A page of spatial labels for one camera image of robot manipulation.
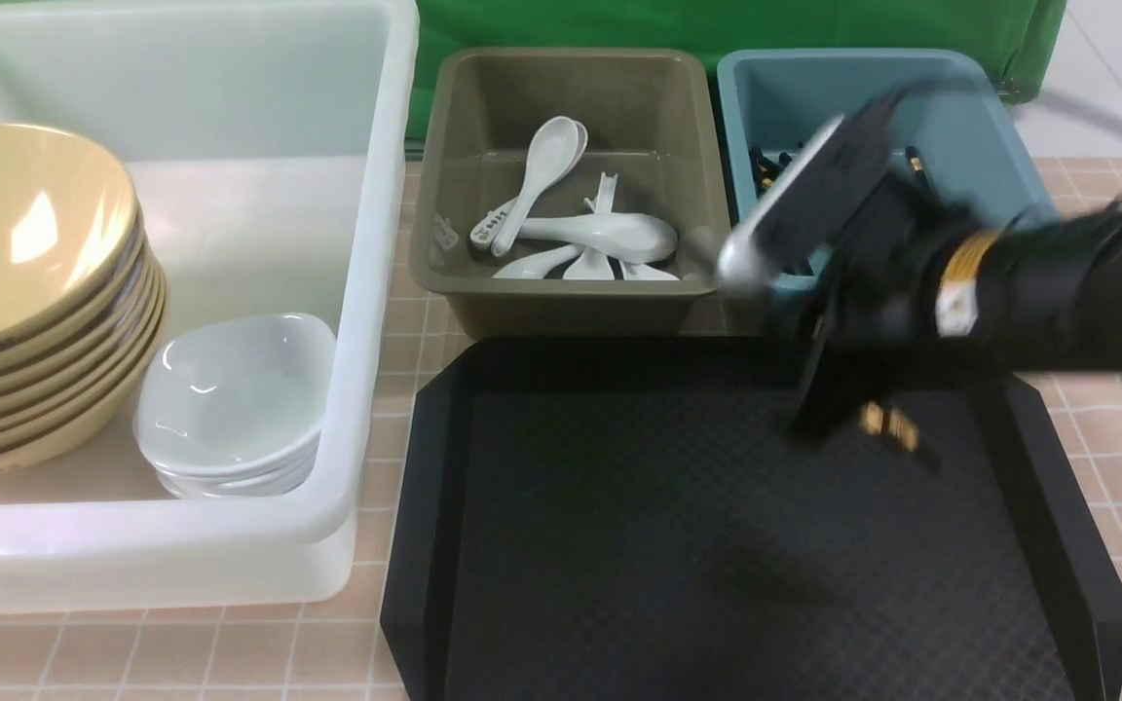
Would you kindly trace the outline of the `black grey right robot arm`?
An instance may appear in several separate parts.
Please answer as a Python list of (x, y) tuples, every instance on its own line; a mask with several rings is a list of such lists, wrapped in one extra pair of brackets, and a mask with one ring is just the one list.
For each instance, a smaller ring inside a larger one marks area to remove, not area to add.
[(1122, 373), (1122, 202), (1023, 232), (965, 207), (837, 249), (788, 433), (816, 442), (879, 405), (907, 365)]

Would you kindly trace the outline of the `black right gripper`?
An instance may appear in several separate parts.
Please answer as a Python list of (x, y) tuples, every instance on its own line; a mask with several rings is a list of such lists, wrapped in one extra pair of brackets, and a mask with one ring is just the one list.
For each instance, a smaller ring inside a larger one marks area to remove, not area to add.
[(971, 234), (971, 205), (917, 185), (879, 185), (830, 240), (824, 306), (813, 319), (791, 413), (791, 439), (820, 444), (859, 416), (864, 393), (843, 350), (916, 350), (938, 338), (927, 285), (942, 253)]

